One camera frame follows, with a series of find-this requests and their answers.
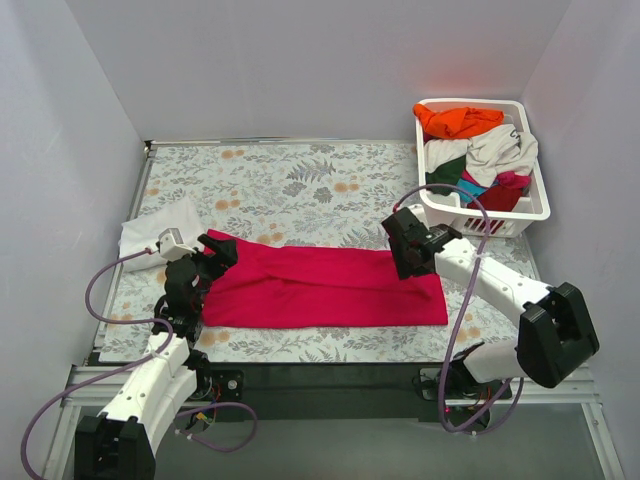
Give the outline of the magenta t shirt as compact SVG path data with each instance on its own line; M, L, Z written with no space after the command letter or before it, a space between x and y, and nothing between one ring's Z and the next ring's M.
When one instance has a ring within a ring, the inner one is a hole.
M207 327L445 326L446 301L435 274L402 280L388 250L272 247L236 241L238 262L213 282Z

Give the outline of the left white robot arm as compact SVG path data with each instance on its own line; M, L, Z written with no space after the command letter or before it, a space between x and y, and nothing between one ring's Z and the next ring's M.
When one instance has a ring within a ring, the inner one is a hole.
M187 401L214 404L223 382L195 345L203 327L205 298L214 281L238 261L235 241L207 234L187 246L177 229L156 243L166 263L164 293L153 310L144 354L113 399L75 432L77 479L152 479L162 437Z

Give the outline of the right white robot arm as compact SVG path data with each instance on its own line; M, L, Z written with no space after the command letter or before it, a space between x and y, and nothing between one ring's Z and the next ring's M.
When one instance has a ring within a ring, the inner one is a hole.
M451 226L428 227L403 207L382 226L400 279L438 274L466 286L518 329L512 340L480 343L444 361L445 387L475 397L490 382L528 378L554 388L600 349L582 292L551 286L485 256Z

